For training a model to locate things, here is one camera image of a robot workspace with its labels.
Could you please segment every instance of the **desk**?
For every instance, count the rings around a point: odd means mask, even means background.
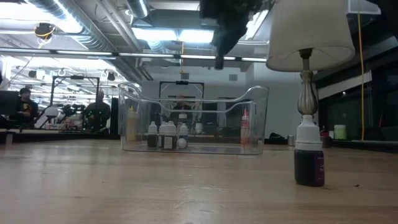
[[[266,145],[262,156],[231,156],[127,152],[119,144],[76,140],[2,148],[2,223],[398,220],[395,154],[327,149],[326,185],[311,188],[295,184],[287,146]]]

